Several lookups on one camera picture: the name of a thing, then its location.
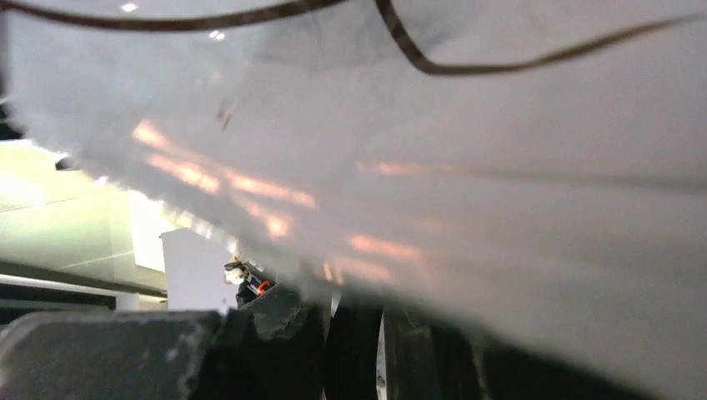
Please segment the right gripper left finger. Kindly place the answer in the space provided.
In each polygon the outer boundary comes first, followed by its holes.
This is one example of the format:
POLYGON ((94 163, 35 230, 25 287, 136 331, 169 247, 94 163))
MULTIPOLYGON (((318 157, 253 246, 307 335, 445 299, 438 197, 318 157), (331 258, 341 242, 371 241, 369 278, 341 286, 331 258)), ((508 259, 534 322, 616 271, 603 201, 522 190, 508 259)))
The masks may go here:
POLYGON ((4 399, 319 399, 318 307, 282 286, 225 313, 36 312, 1 333, 4 399))

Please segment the pet food bag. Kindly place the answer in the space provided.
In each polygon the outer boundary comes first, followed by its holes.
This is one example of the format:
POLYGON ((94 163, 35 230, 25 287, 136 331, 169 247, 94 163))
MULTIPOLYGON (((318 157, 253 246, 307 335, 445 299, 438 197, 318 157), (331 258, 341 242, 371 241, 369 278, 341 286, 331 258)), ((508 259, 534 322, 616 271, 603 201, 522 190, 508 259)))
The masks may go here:
POLYGON ((348 296, 706 396, 703 1, 4 1, 1 93, 323 354, 348 296))

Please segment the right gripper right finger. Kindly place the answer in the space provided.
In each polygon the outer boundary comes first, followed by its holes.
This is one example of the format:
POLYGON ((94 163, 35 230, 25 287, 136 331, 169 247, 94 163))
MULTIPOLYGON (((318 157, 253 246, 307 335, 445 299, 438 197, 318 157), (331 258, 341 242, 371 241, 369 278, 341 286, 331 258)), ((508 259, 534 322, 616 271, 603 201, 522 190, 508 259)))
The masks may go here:
POLYGON ((383 312, 388 399, 645 399, 558 360, 473 345, 458 330, 404 309, 383 312))

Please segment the metal food scoop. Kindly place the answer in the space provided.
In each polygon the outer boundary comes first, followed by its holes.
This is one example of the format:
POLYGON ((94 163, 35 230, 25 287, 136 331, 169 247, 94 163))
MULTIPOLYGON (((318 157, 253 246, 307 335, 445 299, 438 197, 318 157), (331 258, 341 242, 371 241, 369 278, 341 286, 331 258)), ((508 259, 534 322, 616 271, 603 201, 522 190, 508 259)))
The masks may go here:
POLYGON ((383 309, 342 296, 331 318, 323 354, 327 399, 375 400, 383 309))

